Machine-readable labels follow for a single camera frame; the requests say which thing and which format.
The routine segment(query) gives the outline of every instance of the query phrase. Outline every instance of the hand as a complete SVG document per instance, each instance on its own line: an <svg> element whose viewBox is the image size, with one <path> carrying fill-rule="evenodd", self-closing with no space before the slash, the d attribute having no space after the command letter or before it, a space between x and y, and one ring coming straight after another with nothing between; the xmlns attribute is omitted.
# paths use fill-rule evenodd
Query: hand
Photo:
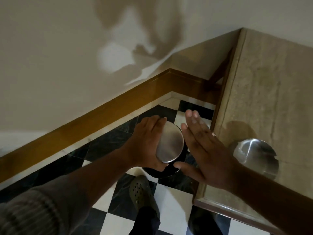
<svg viewBox="0 0 313 235"><path fill-rule="evenodd" d="M185 117L188 126L182 123L182 134L199 168L185 162L175 162L174 167L198 182L230 190L243 166L212 134L197 111L187 110Z"/></svg>
<svg viewBox="0 0 313 235"><path fill-rule="evenodd" d="M158 115L154 115L143 118L136 125L133 136L121 147L133 167L149 167L163 171L168 165L156 157L156 148L166 121L167 118L160 119Z"/></svg>

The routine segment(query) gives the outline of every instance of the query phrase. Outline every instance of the black pants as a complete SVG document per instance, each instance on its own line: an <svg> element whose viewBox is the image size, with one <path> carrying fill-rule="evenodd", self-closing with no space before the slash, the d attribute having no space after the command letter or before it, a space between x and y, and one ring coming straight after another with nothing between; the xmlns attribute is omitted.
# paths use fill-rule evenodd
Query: black pants
<svg viewBox="0 0 313 235"><path fill-rule="evenodd" d="M151 207L142 207L136 217L135 224L129 235L154 235L160 226L156 211Z"/></svg>

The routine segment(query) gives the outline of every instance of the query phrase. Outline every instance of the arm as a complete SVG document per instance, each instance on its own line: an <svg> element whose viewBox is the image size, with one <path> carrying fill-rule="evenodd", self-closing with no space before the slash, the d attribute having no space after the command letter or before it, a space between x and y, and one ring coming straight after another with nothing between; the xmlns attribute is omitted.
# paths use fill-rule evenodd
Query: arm
<svg viewBox="0 0 313 235"><path fill-rule="evenodd" d="M242 166L212 135L198 112L186 111L182 133L199 168L176 162L184 174L241 198L286 234L312 234L313 200Z"/></svg>
<svg viewBox="0 0 313 235"><path fill-rule="evenodd" d="M70 234L92 205L130 168L163 171L156 157L166 118L143 118L120 148L42 186L0 204L0 234Z"/></svg>

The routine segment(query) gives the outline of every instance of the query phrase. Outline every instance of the shoe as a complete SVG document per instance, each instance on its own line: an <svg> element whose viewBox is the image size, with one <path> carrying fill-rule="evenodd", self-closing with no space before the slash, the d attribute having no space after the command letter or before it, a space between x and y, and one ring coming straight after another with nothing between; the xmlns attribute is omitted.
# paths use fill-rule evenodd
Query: shoe
<svg viewBox="0 0 313 235"><path fill-rule="evenodd" d="M145 206L152 207L160 218L160 211L151 192L149 181L144 175L137 176L129 187L129 195L137 212Z"/></svg>

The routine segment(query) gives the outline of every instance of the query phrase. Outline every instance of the stainless steel container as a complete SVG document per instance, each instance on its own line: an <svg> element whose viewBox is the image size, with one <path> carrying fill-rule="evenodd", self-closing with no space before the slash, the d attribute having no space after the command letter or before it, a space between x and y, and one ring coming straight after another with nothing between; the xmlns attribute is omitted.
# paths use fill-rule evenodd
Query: stainless steel container
<svg viewBox="0 0 313 235"><path fill-rule="evenodd" d="M167 121L162 131L160 142L157 146L156 156L160 161L169 163L182 153L184 138L182 131L172 122Z"/></svg>
<svg viewBox="0 0 313 235"><path fill-rule="evenodd" d="M279 162L274 149L266 142L250 138L238 142L233 155L244 166L272 180L275 179Z"/></svg>

